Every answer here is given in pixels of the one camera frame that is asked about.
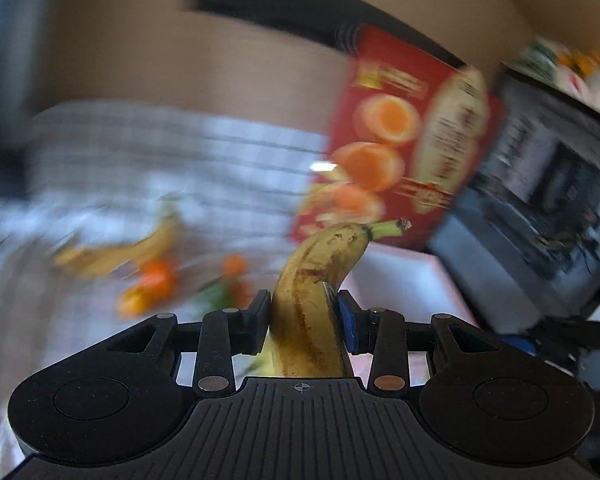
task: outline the black machine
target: black machine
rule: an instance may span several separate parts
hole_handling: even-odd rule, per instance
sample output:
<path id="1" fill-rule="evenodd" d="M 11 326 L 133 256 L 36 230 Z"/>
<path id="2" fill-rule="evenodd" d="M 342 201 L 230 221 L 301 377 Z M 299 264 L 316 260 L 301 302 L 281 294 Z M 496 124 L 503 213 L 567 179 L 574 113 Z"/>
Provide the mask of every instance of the black machine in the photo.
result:
<path id="1" fill-rule="evenodd" d="M 158 314 L 24 381 L 8 409 L 28 458 L 20 479 L 595 478 L 573 457 L 594 409 L 583 384 L 449 314 L 431 324 L 337 297 L 358 378 L 247 378 L 270 294 L 178 324 Z M 410 387 L 409 351 L 430 380 Z M 176 384 L 197 352 L 192 386 Z"/>

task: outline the blurry banana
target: blurry banana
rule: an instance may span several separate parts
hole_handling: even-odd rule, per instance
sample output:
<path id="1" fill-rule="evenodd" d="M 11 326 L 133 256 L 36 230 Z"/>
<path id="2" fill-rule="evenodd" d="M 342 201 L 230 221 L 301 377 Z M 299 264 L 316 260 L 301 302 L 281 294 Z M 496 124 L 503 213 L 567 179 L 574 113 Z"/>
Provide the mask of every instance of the blurry banana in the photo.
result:
<path id="1" fill-rule="evenodd" d="M 101 247 L 68 246 L 53 257 L 56 267 L 85 280 L 108 276 L 130 262 L 139 269 L 143 264 L 164 256 L 173 249 L 180 232 L 180 217 L 171 211 L 147 238 L 132 245 Z"/>
<path id="2" fill-rule="evenodd" d="M 323 282 L 338 290 L 372 240 L 400 236 L 405 220 L 343 223 L 310 236 L 283 267 L 272 300 L 270 336 L 277 376 L 352 376 Z"/>

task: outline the banana stem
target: banana stem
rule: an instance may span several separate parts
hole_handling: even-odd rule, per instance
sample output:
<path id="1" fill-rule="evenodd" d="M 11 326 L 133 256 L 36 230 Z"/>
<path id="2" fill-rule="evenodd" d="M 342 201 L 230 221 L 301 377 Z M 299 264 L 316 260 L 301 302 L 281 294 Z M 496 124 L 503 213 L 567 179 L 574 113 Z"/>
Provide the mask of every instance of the banana stem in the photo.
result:
<path id="1" fill-rule="evenodd" d="M 379 222 L 371 224 L 368 228 L 369 237 L 372 240 L 379 240 L 385 236 L 402 236 L 402 232 L 411 227 L 411 222 L 400 218 L 389 222 Z"/>

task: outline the metal screw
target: metal screw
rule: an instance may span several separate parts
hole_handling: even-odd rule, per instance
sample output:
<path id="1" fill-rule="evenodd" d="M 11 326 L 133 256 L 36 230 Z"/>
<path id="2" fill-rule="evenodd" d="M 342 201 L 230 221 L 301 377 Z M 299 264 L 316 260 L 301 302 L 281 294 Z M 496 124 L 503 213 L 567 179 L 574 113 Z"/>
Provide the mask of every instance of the metal screw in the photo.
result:
<path id="1" fill-rule="evenodd" d="M 381 375 L 380 377 L 376 377 L 374 384 L 376 388 L 380 388 L 381 390 L 396 391 L 403 389 L 406 383 L 402 377 L 398 377 L 397 375 Z"/>
<path id="2" fill-rule="evenodd" d="M 209 375 L 198 381 L 198 387 L 206 392 L 219 392 L 220 390 L 224 390 L 228 385 L 229 381 L 219 375 Z"/>

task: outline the checkered tablecloth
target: checkered tablecloth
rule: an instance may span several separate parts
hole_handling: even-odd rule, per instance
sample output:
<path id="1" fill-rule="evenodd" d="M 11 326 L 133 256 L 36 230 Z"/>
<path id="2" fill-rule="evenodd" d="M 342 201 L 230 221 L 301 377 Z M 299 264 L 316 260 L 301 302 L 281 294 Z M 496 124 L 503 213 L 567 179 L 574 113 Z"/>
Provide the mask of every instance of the checkered tablecloth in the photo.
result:
<path id="1" fill-rule="evenodd" d="M 13 389 L 36 370 L 119 332 L 128 283 L 82 282 L 53 269 L 50 255 L 77 236 L 85 244 L 135 241 L 155 227 L 158 200 L 176 196 L 187 226 L 181 322 L 199 320 L 191 297 L 244 253 L 254 287 L 271 288 L 292 245 L 294 211 L 324 137 L 288 128 L 120 101 L 71 102 L 32 125 L 32 199 L 0 201 L 0 478 L 21 459 L 6 421 Z M 237 374 L 241 363 L 235 362 Z M 190 384 L 192 356 L 178 382 Z"/>

